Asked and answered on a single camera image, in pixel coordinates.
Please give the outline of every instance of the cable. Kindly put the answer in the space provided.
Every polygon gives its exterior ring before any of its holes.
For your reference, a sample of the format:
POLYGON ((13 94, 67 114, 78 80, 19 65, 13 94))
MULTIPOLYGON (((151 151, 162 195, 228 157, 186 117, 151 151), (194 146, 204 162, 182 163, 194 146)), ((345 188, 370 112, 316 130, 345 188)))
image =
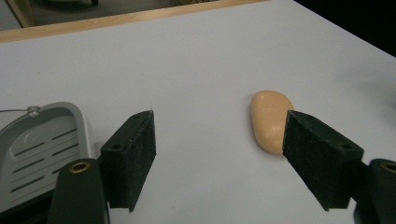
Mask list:
POLYGON ((40 106, 38 105, 31 105, 27 107, 27 109, 8 109, 8 110, 0 110, 0 113, 3 112, 17 112, 17 111, 26 111, 28 116, 35 118, 39 115, 40 106))

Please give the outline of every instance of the white table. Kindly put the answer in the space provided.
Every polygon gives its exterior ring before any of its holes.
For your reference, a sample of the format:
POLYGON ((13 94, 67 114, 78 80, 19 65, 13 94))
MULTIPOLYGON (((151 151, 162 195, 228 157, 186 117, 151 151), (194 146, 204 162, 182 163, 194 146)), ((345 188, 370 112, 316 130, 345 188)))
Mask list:
POLYGON ((0 45, 0 109, 68 101, 106 141, 153 108, 158 155, 113 224, 353 223, 324 212, 288 162, 259 149, 252 93, 284 92, 396 161, 396 60, 290 0, 0 45))

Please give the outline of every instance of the black foam pad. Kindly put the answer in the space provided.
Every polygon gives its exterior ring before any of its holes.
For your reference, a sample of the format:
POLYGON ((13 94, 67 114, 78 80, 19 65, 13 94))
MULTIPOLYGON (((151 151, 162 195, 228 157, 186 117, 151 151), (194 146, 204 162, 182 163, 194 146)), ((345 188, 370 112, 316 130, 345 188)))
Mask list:
POLYGON ((101 148, 111 208, 134 210, 156 156, 152 110, 131 116, 101 148))
POLYGON ((283 154, 326 211, 347 208, 362 148, 322 121, 290 110, 283 154))

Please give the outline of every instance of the brass insert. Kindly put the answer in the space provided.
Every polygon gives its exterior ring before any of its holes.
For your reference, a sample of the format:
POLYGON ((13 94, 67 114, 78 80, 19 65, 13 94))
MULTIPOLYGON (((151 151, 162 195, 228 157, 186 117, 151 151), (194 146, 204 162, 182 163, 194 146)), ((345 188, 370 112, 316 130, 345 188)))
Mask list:
POLYGON ((70 166, 69 168, 69 172, 72 174, 78 174, 78 173, 82 173, 86 170, 88 170, 90 168, 90 163, 89 162, 78 162, 76 164, 73 164, 72 166, 70 166))
POLYGON ((382 162, 381 167, 396 174, 396 163, 393 162, 382 162))

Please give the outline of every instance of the wooden table edge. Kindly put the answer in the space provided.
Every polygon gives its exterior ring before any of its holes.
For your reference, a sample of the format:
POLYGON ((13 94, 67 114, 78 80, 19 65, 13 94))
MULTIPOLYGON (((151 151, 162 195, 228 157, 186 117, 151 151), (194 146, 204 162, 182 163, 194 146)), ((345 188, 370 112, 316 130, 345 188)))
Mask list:
POLYGON ((173 17, 211 9, 234 7, 267 0, 222 0, 180 7, 160 8, 116 16, 96 18, 84 21, 70 21, 51 25, 35 26, 17 30, 0 31, 0 43, 7 43, 25 39, 39 38, 50 35, 62 35, 85 30, 98 29, 108 26, 126 24, 137 21, 150 21, 160 18, 173 17))

